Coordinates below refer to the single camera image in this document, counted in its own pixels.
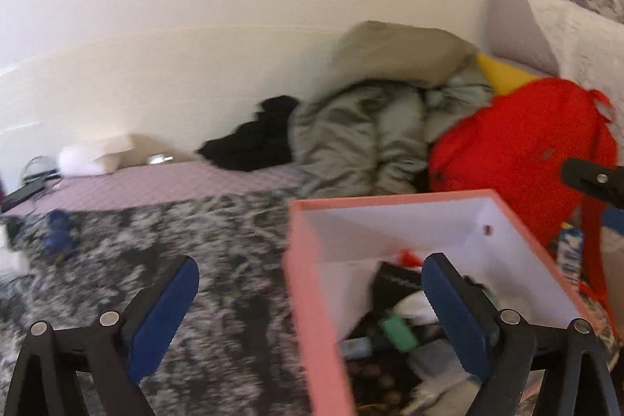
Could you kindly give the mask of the yellow cloth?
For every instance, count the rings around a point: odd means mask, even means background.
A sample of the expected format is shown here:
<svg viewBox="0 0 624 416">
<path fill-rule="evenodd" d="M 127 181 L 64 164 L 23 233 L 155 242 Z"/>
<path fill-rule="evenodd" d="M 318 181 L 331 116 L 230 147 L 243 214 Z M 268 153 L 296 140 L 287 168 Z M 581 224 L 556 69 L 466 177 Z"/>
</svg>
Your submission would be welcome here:
<svg viewBox="0 0 624 416">
<path fill-rule="evenodd" d="M 520 67 L 499 61 L 483 53 L 477 54 L 477 63 L 487 81 L 490 82 L 496 96 L 509 95 L 528 83 L 538 80 L 538 76 Z"/>
</svg>

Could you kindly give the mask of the clear plastic box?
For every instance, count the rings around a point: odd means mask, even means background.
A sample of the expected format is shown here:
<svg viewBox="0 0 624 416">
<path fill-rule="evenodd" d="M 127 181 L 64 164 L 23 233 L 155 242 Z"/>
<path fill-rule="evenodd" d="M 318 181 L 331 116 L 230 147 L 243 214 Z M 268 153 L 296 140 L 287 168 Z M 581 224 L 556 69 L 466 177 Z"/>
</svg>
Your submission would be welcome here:
<svg viewBox="0 0 624 416">
<path fill-rule="evenodd" d="M 435 394 L 443 393 L 471 378 L 446 339 L 417 347 L 409 353 L 407 363 L 421 380 L 420 388 Z"/>
</svg>

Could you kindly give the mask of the blue plastic massager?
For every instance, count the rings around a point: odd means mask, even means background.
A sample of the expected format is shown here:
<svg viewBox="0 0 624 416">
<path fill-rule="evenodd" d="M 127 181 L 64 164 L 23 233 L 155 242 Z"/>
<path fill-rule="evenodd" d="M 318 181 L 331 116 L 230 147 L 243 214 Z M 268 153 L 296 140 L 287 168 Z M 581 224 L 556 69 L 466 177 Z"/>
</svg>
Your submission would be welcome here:
<svg viewBox="0 0 624 416">
<path fill-rule="evenodd" d="M 71 258 L 77 252 L 71 216 L 55 209 L 46 216 L 46 234 L 42 238 L 44 252 L 53 258 Z"/>
</svg>

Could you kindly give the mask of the pink cardboard box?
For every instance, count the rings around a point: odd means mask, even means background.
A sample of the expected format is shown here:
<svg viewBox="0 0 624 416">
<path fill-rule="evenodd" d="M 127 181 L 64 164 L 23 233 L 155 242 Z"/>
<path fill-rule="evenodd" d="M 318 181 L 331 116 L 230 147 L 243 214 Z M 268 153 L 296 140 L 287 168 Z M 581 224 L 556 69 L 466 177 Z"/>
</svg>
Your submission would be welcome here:
<svg viewBox="0 0 624 416">
<path fill-rule="evenodd" d="M 382 262 L 444 253 L 462 274 L 517 297 L 531 322 L 591 321 L 545 247 L 492 190 L 294 200 L 285 279 L 315 415 L 355 412 L 336 343 L 369 305 Z"/>
</svg>

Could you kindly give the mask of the black power strip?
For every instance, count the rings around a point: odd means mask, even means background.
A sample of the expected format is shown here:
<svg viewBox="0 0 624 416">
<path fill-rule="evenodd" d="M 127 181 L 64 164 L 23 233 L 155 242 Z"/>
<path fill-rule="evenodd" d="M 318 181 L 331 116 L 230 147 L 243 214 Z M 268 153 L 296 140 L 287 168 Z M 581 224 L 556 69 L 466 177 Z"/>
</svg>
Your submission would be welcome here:
<svg viewBox="0 0 624 416">
<path fill-rule="evenodd" d="M 1 212 L 6 213 L 12 210 L 44 190 L 46 190 L 46 181 L 44 179 L 36 179 L 33 182 L 29 182 L 2 198 L 0 205 Z"/>
</svg>

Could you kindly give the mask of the lilac quilted mattress cover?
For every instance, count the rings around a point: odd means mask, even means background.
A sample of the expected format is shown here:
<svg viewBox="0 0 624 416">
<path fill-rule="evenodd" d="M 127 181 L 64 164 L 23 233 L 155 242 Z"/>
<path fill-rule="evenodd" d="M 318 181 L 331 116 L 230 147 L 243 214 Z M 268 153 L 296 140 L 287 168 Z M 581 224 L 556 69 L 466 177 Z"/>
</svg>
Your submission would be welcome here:
<svg viewBox="0 0 624 416">
<path fill-rule="evenodd" d="M 297 188 L 301 173 L 292 165 L 235 172 L 203 161 L 121 169 L 101 176 L 54 182 L 46 192 L 9 210 L 10 215 L 54 209 L 101 211 L 141 207 L 223 194 Z"/>
</svg>

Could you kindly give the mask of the grey green jacket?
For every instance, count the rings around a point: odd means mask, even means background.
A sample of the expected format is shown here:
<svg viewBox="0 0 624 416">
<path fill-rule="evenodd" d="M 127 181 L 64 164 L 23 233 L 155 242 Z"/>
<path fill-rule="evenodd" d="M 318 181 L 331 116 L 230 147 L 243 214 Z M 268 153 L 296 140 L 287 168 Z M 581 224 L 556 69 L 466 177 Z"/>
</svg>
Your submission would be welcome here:
<svg viewBox="0 0 624 416">
<path fill-rule="evenodd" d="M 429 149 L 490 106 L 478 50 L 447 30 L 365 21 L 340 37 L 321 83 L 289 119 L 309 198 L 411 194 Z"/>
</svg>

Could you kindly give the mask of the black garment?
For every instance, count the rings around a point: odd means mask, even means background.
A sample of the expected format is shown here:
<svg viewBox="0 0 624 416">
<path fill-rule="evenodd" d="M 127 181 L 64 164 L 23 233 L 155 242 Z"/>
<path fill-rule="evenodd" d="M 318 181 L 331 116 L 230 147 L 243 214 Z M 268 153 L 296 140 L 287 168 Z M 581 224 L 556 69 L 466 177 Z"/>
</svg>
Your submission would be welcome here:
<svg viewBox="0 0 624 416">
<path fill-rule="evenodd" d="M 196 154 L 220 169 L 253 172 L 290 164 L 289 119 L 299 100 L 287 95 L 264 99 L 252 121 L 205 142 Z"/>
</svg>

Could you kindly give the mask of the crumpled white tissue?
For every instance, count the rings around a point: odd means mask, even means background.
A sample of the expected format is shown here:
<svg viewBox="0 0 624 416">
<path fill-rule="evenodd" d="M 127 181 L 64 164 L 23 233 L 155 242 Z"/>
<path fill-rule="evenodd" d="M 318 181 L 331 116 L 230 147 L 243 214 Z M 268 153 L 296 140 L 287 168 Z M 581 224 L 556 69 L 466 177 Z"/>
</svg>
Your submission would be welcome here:
<svg viewBox="0 0 624 416">
<path fill-rule="evenodd" d="M 9 244 L 6 225 L 0 227 L 0 280 L 7 283 L 30 273 L 28 258 L 18 251 L 13 251 Z"/>
</svg>

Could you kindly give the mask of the white paper roll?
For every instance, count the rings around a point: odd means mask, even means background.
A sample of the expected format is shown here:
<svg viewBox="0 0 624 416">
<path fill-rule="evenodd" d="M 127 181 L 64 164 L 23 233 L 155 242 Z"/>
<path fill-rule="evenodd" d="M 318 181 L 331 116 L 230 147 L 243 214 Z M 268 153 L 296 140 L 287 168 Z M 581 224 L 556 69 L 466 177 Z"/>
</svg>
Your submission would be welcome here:
<svg viewBox="0 0 624 416">
<path fill-rule="evenodd" d="M 134 143 L 129 135 L 64 147 L 57 157 L 58 170 L 62 177 L 114 173 L 121 166 L 123 155 L 133 149 Z"/>
</svg>

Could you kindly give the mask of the white charger plug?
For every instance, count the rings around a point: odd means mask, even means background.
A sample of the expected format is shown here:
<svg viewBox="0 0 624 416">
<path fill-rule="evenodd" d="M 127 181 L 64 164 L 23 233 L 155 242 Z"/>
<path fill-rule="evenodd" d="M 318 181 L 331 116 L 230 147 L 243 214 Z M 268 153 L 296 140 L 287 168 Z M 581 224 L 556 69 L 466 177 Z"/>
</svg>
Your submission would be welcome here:
<svg viewBox="0 0 624 416">
<path fill-rule="evenodd" d="M 153 154 L 147 157 L 147 164 L 149 165 L 161 165 L 168 164 L 174 160 L 174 157 L 170 154 Z"/>
</svg>

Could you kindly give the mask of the red jacket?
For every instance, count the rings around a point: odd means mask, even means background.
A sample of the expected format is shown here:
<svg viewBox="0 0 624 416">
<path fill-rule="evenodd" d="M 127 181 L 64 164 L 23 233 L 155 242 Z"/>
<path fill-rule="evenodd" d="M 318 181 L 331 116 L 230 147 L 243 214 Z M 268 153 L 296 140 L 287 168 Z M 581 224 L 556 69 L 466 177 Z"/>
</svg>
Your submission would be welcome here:
<svg viewBox="0 0 624 416">
<path fill-rule="evenodd" d="M 429 152 L 429 186 L 435 192 L 496 191 L 542 246 L 556 239 L 572 215 L 581 215 L 583 289 L 610 309 L 601 252 L 606 206 L 566 186 L 560 170 L 569 158 L 615 167 L 613 112 L 598 90 L 555 77 L 536 79 L 443 134 Z"/>
</svg>

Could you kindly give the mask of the small red cap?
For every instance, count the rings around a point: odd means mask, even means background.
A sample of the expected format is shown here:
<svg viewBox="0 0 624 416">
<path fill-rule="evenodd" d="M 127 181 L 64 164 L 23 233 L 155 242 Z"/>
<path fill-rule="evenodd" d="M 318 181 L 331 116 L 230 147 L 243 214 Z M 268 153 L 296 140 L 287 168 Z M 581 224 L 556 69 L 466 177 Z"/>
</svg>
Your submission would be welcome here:
<svg viewBox="0 0 624 416">
<path fill-rule="evenodd" d="M 423 261 L 409 249 L 403 249 L 398 255 L 398 264 L 403 268 L 420 269 Z"/>
</svg>

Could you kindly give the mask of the white lace pillow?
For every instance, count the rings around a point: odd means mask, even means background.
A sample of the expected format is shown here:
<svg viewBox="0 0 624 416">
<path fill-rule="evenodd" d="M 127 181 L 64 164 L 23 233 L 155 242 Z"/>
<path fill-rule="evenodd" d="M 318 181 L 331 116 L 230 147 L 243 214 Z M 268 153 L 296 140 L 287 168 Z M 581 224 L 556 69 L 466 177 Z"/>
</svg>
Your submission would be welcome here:
<svg viewBox="0 0 624 416">
<path fill-rule="evenodd" d="M 623 145 L 623 25 L 564 0 L 528 0 L 560 77 L 611 101 L 611 132 Z"/>
</svg>

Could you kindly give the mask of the blue white small packet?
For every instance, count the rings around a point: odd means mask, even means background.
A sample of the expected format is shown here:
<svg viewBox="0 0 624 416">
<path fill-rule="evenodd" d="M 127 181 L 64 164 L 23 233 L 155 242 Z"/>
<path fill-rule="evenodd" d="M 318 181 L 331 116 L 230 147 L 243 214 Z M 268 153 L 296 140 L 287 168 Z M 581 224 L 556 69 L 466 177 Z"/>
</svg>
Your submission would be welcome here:
<svg viewBox="0 0 624 416">
<path fill-rule="evenodd" d="M 583 246 L 583 231 L 563 223 L 557 238 L 556 263 L 564 278 L 573 285 L 581 280 Z"/>
</svg>

